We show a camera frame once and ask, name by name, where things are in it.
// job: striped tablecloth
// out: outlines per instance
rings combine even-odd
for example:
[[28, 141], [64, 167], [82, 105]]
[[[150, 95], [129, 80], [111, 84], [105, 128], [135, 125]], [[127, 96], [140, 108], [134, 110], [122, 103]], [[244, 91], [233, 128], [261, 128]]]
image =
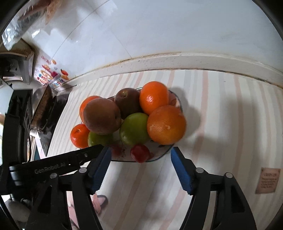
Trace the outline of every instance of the striped tablecloth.
[[[209, 173], [231, 172], [240, 184], [258, 230], [283, 202], [283, 176], [270, 194], [255, 194], [261, 167], [283, 168], [282, 90], [245, 76], [201, 70], [160, 70], [103, 77], [78, 85], [59, 119], [48, 156], [75, 150], [69, 135], [81, 123], [79, 106], [90, 95], [110, 97], [125, 87], [160, 81], [175, 92], [187, 119], [176, 144]], [[179, 229], [191, 197], [182, 190], [167, 154], [152, 163], [111, 162], [98, 194], [109, 198], [99, 217], [104, 229]], [[204, 229], [210, 228], [215, 193]]]

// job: fruit plate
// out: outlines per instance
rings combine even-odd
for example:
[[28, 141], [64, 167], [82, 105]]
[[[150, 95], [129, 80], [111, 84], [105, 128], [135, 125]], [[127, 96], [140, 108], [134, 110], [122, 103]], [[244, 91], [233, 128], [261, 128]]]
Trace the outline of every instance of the fruit plate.
[[[169, 90], [176, 98], [176, 103], [175, 106], [179, 107], [181, 109], [181, 111], [183, 112], [180, 100], [178, 98], [178, 96], [172, 92], [171, 90]], [[112, 161], [125, 161], [125, 162], [135, 162], [132, 157], [131, 157], [131, 147], [122, 144], [122, 141], [120, 140], [119, 137], [119, 130], [117, 130], [114, 134], [114, 141], [116, 144], [118, 144], [121, 148], [122, 148], [122, 155], [120, 157], [115, 157], [113, 156], [114, 154], [112, 154]], [[150, 153], [151, 153], [151, 158], [149, 160], [147, 160], [147, 162], [151, 162], [151, 161], [156, 161], [159, 158], [163, 157], [167, 152], [170, 151], [170, 149], [173, 147], [174, 144], [172, 145], [160, 145], [156, 142], [154, 142], [153, 140], [150, 140], [148, 142], [146, 142], [144, 144], [146, 147], [148, 147]]]

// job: plastic bag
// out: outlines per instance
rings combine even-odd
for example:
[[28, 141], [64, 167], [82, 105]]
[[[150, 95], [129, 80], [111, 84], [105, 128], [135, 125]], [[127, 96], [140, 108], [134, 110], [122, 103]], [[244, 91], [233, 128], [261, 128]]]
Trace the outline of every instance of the plastic bag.
[[55, 14], [62, 0], [30, 0], [14, 16], [2, 34], [3, 44], [11, 50], [29, 30], [34, 38]]

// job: mirror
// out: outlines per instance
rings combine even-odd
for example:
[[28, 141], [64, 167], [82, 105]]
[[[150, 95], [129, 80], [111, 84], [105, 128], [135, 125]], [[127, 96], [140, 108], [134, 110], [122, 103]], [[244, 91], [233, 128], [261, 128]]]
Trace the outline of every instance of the mirror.
[[10, 87], [4, 80], [0, 78], [0, 165], [2, 165], [2, 135], [5, 122], [5, 114], [8, 111], [13, 91], [14, 90], [12, 89], [12, 87]]

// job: food poster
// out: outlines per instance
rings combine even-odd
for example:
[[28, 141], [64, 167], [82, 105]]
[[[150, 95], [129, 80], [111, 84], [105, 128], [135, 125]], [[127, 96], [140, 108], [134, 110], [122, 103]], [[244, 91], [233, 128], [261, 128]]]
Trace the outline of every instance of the food poster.
[[35, 80], [42, 85], [48, 83], [55, 90], [73, 77], [70, 77], [70, 72], [65, 70], [57, 60], [50, 58], [42, 50], [39, 52], [34, 70]]

